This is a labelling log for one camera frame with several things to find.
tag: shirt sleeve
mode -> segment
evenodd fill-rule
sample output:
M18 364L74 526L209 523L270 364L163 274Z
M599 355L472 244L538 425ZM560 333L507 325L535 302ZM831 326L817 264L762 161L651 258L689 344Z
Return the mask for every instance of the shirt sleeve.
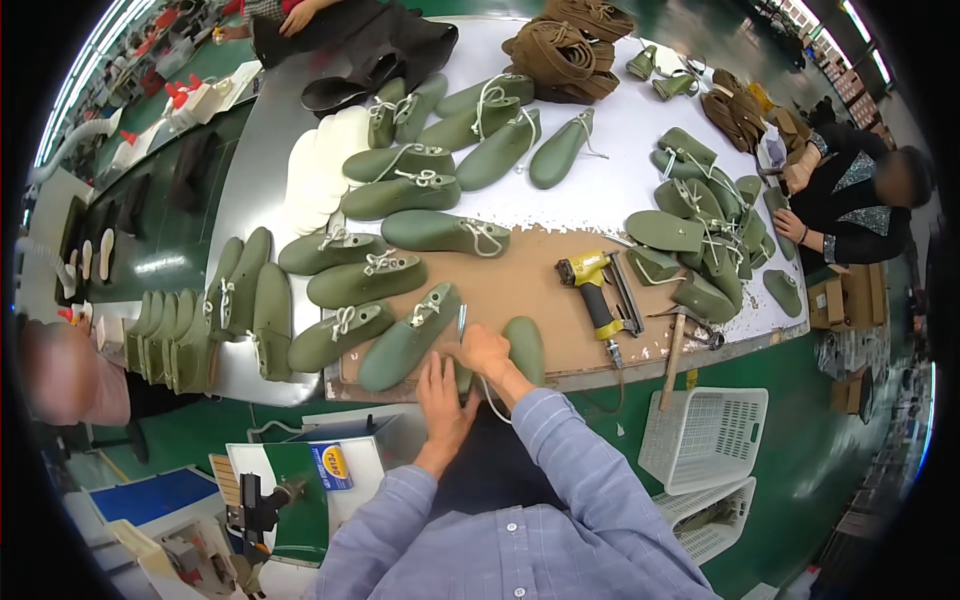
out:
M623 454L587 427L566 396L534 390L516 405L512 421L573 518L637 567L664 581L686 581L686 597L715 597Z
M367 598L426 524L437 482L420 467L387 472L380 489L330 541L303 598Z

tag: fluorescent light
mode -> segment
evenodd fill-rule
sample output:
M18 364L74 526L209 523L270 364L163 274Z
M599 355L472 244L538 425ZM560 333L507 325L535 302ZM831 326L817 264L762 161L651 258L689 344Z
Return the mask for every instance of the fluorescent light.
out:
M876 63L876 68L880 70L880 76L883 77L883 81L890 83L890 71L887 70L886 63L883 62L883 57L880 56L879 50L874 50L870 53L870 56L874 57L874 62Z
M860 20L860 15L856 13L856 10L853 8L853 4L850 3L850 0L843 0L844 11L847 11L847 14L850 16L850 19L853 21L853 25L856 26L856 29L859 30L860 35L863 37L863 41L870 43L870 32L867 31L867 26L863 24L863 21Z

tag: hand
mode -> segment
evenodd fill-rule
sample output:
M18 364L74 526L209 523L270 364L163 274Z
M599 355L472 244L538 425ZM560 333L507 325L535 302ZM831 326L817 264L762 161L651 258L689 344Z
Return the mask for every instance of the hand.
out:
M800 238L804 237L806 227L793 211L786 208L779 208L774 213L774 228L777 233L787 238L794 244L800 244Z
M446 466L457 455L467 432L473 425L480 405L480 395L470 390L467 406L460 407L457 382L453 376L453 359L446 359L441 372L440 354L430 352L430 360L420 372L417 382L417 401L426 420L426 442L414 465L423 468L440 480Z

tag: label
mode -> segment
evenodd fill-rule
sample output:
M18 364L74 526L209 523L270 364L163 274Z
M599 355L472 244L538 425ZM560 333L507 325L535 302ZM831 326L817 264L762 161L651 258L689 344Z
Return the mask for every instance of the label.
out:
M310 452L313 453L313 462L317 465L325 490L337 492L353 487L344 450L339 444L312 444Z

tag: worker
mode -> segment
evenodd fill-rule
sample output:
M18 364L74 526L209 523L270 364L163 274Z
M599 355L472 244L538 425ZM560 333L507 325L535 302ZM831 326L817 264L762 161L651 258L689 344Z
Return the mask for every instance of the worker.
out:
M139 421L206 397L177 396L126 371L122 356L108 360L96 350L96 328L86 315L75 325L44 324L23 313L16 320L17 351L33 414L51 425L126 427L133 454L142 464L150 456Z
M521 453L490 445L487 461L501 465L502 477L529 464L561 506L498 497L469 513L432 514L449 472L464 466L458 452L479 433L474 420L484 409L475 390L461 408L453 360L443 371L431 352L417 384L427 429L420 454L388 471L373 499L341 525L305 598L718 597L626 458L563 394L527 381L506 339L472 324L462 346L444 351L486 378L512 412L502 426L522 443ZM488 485L518 493L533 485L474 479L483 480L461 496ZM476 506L474 498L462 500Z
M774 226L800 246L807 274L899 255L910 237L910 211L936 188L932 165L916 148L891 152L875 133L838 123L817 128L783 178L793 196L790 209L774 214Z

